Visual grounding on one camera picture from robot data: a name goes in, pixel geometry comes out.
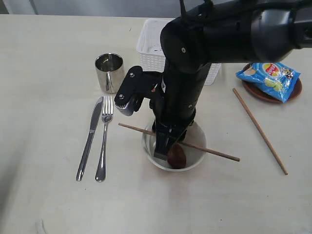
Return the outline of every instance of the metal cup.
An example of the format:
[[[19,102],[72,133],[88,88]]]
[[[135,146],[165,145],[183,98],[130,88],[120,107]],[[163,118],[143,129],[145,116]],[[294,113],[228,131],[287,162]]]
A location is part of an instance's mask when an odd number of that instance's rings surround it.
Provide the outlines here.
[[[96,59],[95,64],[102,91],[117,93],[125,78],[122,57],[112,53],[103,54]]]

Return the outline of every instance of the brown plate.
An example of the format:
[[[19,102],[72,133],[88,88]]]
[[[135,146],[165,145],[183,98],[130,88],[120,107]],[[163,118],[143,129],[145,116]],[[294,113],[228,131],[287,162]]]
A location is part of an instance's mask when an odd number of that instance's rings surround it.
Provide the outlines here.
[[[245,67],[244,67],[244,71],[247,70],[249,68],[250,64],[247,64]],[[272,103],[283,103],[282,101],[280,100],[277,100],[276,98],[274,97],[271,97],[270,95],[262,92],[260,89],[258,89],[256,86],[254,86],[253,83],[250,83],[250,82],[246,82],[244,80],[242,80],[242,83],[243,83],[243,86],[244,88],[250,93],[252,94],[253,96],[255,96],[256,98],[258,99],[261,99],[261,100],[264,100],[264,101],[268,101],[268,102],[272,102]],[[301,83],[301,80],[298,79],[297,80],[297,83],[295,84],[294,88],[293,88],[293,91],[292,91],[292,94],[291,96],[288,98],[287,101],[290,101],[290,100],[293,100],[295,99],[296,97],[298,97],[300,95],[302,91],[302,83]]]

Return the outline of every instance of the lay's logo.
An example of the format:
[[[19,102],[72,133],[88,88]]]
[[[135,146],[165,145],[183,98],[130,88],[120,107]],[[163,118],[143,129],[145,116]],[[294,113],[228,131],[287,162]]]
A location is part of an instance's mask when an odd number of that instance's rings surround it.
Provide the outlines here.
[[[278,67],[273,63],[266,63],[263,66],[266,73],[268,73],[271,77],[276,77],[279,75]]]

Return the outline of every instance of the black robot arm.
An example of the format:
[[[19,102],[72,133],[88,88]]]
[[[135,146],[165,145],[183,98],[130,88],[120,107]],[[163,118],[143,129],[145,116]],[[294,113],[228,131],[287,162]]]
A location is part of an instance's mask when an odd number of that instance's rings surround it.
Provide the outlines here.
[[[312,47],[311,0],[235,0],[204,4],[169,22],[160,35],[163,73],[129,70],[115,97],[131,115],[144,98],[155,114],[154,156],[167,159],[183,140],[212,63],[276,62],[292,49]]]

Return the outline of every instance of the fork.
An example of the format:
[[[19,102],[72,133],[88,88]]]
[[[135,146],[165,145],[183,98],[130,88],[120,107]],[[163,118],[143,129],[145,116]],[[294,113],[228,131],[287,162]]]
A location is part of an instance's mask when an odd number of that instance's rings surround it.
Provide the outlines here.
[[[97,165],[97,173],[96,173],[96,181],[102,182],[106,178],[106,139],[107,139],[107,129],[108,124],[113,119],[113,113],[114,113],[114,105],[113,105],[113,99],[111,96],[104,96],[104,106],[103,106],[103,112],[102,112],[102,121],[104,122],[104,134],[103,134],[103,143],[102,143],[102,149],[101,149],[101,155],[99,158],[99,162]]]

